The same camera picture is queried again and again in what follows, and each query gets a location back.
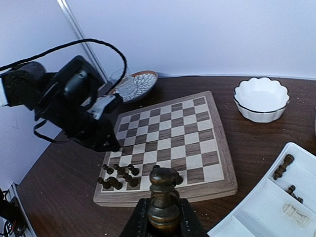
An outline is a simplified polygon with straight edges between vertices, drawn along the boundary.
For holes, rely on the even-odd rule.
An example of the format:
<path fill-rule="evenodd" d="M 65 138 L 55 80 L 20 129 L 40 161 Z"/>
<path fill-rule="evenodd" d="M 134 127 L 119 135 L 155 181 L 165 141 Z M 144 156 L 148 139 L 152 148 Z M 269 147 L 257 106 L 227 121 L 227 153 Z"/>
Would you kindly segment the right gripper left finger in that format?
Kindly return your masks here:
<path fill-rule="evenodd" d="M 148 237 L 149 198 L 141 198 L 135 206 L 129 220 L 123 228 L 120 237 Z"/>

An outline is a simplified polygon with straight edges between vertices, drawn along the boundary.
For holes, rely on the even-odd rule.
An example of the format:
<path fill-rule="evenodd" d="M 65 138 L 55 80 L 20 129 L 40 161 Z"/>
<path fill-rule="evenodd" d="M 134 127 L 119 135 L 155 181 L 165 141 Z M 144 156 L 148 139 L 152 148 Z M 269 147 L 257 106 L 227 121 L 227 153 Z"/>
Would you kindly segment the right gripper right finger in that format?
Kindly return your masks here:
<path fill-rule="evenodd" d="M 180 199 L 180 237 L 207 237 L 207 231 L 187 199 Z"/>

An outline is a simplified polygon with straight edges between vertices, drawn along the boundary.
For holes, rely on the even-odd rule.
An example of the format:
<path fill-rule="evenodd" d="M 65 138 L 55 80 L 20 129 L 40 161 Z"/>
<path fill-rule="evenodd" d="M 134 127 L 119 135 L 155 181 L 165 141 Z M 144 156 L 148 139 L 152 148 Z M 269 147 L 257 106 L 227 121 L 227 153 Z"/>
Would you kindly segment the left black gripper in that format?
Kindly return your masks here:
<path fill-rule="evenodd" d="M 40 99 L 34 109 L 35 120 L 44 119 L 34 129 L 47 121 L 62 129 L 67 138 L 96 152 L 117 152 L 120 144 L 116 138 L 112 122 L 105 116 L 99 120 L 82 106 L 79 100 L 55 94 Z"/>

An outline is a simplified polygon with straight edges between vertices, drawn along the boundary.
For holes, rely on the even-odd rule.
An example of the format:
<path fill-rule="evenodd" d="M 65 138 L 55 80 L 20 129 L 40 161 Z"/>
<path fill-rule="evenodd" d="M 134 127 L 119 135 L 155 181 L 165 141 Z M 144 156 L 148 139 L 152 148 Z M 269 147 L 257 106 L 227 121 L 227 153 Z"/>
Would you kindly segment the dark chess queen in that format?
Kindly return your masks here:
<path fill-rule="evenodd" d="M 179 196 L 175 193 L 175 171 L 154 165 L 150 173 L 150 182 L 149 222 L 162 233 L 174 233 L 180 222 L 180 210 L 176 205 Z"/>

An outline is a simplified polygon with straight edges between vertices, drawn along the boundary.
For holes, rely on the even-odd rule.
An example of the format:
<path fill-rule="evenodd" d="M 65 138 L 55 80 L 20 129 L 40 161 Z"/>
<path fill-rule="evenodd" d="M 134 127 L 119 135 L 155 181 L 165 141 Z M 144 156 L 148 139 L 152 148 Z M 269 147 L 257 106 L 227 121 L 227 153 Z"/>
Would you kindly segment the dark chess piece new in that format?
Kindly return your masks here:
<path fill-rule="evenodd" d="M 130 187 L 134 188 L 138 185 L 138 179 L 135 179 L 128 174 L 122 175 L 122 177 L 124 178 L 124 180 L 128 183 Z"/>

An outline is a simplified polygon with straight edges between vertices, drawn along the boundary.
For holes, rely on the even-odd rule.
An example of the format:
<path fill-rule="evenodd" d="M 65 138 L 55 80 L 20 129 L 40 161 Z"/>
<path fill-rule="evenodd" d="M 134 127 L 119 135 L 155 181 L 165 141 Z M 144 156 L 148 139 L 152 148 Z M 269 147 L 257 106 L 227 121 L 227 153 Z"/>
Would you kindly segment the dark chess rook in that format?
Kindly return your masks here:
<path fill-rule="evenodd" d="M 183 183 L 183 177 L 179 174 L 179 172 L 176 169 L 172 168 L 172 173 L 173 173 L 173 184 L 176 185 L 180 185 Z"/>

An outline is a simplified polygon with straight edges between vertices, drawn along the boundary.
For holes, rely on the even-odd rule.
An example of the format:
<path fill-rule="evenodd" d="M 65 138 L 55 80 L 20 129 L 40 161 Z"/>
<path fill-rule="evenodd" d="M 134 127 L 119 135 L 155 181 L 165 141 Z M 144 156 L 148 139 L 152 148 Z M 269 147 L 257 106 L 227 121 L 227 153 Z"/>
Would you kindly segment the dark chess piece corner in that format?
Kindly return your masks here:
<path fill-rule="evenodd" d="M 97 183 L 102 185 L 102 187 L 105 189 L 105 190 L 108 190 L 109 188 L 111 188 L 111 183 L 109 183 L 108 181 L 105 181 L 102 177 L 99 177 L 97 179 Z"/>

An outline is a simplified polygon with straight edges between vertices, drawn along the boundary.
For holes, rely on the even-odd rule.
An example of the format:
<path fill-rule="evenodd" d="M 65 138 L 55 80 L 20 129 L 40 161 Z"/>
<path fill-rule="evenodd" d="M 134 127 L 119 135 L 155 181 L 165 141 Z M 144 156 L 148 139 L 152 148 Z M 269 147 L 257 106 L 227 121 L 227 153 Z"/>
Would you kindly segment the dark chess pawn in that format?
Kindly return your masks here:
<path fill-rule="evenodd" d="M 132 175 L 137 176 L 139 174 L 139 169 L 132 164 L 129 164 L 127 168 L 131 171 Z"/>

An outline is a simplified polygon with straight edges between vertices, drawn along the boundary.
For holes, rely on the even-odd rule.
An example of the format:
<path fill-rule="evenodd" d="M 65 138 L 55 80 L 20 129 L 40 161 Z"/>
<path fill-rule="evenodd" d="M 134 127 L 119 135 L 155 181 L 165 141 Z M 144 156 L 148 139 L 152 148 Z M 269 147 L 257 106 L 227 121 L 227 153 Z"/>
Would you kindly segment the dark chess piece small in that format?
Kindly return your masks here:
<path fill-rule="evenodd" d="M 125 168 L 120 167 L 118 164 L 114 164 L 114 169 L 117 171 L 117 174 L 120 176 L 126 176 Z"/>

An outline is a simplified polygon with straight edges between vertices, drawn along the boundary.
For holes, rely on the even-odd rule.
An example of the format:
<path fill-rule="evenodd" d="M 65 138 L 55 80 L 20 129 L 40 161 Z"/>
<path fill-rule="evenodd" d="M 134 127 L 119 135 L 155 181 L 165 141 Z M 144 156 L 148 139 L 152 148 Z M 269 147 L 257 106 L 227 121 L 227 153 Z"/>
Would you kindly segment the dark chess piece front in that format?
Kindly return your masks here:
<path fill-rule="evenodd" d="M 112 167 L 109 167 L 107 164 L 103 164 L 102 168 L 105 170 L 107 174 L 111 175 L 114 172 L 114 169 Z"/>

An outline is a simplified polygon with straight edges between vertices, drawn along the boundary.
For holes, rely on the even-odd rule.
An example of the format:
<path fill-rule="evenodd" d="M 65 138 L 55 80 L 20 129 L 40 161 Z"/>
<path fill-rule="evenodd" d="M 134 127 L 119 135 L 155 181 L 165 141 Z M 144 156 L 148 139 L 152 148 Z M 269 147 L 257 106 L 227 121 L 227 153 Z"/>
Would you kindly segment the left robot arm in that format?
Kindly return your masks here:
<path fill-rule="evenodd" d="M 59 72 L 48 73 L 38 62 L 11 66 L 0 76 L 1 106 L 26 106 L 34 111 L 34 134 L 48 142 L 59 140 L 40 134 L 47 121 L 61 128 L 68 140 L 96 152 L 117 152 L 120 143 L 108 118 L 122 103 L 119 94 L 100 97 L 105 84 L 82 56 L 74 57 Z"/>

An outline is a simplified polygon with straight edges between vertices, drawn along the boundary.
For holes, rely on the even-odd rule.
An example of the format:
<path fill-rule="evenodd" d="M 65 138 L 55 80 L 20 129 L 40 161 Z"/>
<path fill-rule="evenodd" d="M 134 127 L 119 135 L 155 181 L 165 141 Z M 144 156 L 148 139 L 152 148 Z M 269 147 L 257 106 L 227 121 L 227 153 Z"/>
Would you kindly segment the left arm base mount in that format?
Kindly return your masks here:
<path fill-rule="evenodd" d="M 8 193 L 9 190 L 0 191 L 0 217 L 5 219 L 0 236 L 10 237 L 14 234 L 16 237 L 22 237 L 28 227 L 27 222 L 17 197 L 13 197 L 11 201 L 8 201 Z"/>

